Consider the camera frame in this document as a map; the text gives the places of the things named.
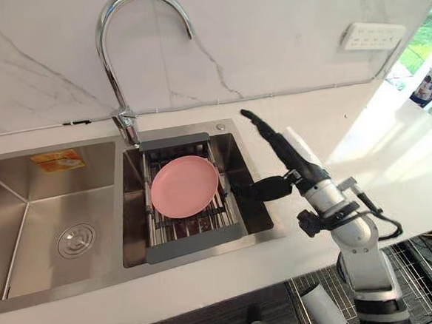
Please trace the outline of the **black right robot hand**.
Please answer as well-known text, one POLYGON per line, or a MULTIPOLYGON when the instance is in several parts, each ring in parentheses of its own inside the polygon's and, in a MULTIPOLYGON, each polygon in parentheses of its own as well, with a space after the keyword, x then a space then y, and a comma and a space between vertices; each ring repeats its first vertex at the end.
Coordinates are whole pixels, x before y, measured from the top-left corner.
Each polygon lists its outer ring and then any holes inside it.
POLYGON ((291 194, 292 186, 296 186, 301 195, 314 188, 319 182, 330 178, 321 165, 304 158, 283 135, 275 132, 265 121, 247 109, 240 114, 248 118, 256 127, 262 138, 286 166, 288 174, 264 178, 253 184, 231 185, 235 195, 260 202, 273 201, 291 194))

